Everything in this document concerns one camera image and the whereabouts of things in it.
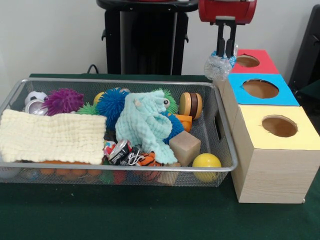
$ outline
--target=cream knit blanket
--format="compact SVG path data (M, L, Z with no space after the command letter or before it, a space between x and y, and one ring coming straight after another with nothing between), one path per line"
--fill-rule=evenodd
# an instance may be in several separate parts
M101 164L105 131L104 116L39 116L7 109L0 122L0 152L4 162Z

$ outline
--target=stacked boxes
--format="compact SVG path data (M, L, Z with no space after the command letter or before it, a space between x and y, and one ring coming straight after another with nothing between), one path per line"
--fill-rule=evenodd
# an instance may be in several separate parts
M302 203L320 166L320 137L264 50L239 50L222 94L239 165L240 203Z

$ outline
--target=red robot arm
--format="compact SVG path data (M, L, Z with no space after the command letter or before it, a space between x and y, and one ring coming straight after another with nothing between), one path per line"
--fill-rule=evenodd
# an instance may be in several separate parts
M199 0L199 17L202 22L216 24L218 29L217 55L234 55L237 25L249 24L254 17L257 0ZM231 28L230 38L225 44L224 26Z

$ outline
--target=wire mesh basket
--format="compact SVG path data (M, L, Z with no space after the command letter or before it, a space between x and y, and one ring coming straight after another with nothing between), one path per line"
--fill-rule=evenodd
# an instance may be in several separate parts
M49 94L52 90L72 88L84 94L84 102L92 103L98 93L116 87L130 89L132 93L167 89L176 100L180 99L184 92L199 93L203 99L203 111L200 118L192 122L190 133L201 140L200 153L216 155L222 167L62 165L0 161L0 183L218 187L228 172L237 167L238 159L221 96L217 88L210 83L29 78L15 85L1 106L0 114L2 115L5 109L22 111L25 98L32 91ZM212 181L200 181L195 174L200 174L201 179Z

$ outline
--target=circular hole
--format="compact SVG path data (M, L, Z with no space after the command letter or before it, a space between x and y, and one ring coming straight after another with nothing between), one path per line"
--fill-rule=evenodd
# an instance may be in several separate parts
M281 115L265 117L262 121L262 126L273 135L282 138L292 137L298 131L297 124L289 118Z
M242 86L248 94L260 99L272 99L279 94L275 85L261 79L248 80Z
M236 58L236 62L245 68L254 68L260 65L260 62L258 59L256 59L254 56L250 55L240 55Z

